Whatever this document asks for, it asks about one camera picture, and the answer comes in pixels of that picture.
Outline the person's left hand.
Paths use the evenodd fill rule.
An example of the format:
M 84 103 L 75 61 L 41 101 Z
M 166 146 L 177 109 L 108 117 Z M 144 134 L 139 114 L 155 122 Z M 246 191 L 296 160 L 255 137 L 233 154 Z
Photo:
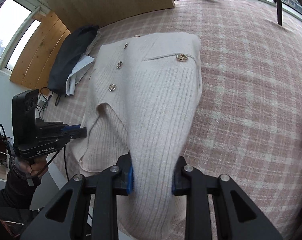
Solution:
M 10 172 L 17 176 L 31 187 L 41 183 L 41 177 L 48 170 L 47 155 L 35 159 L 25 160 L 15 155 L 9 158 Z

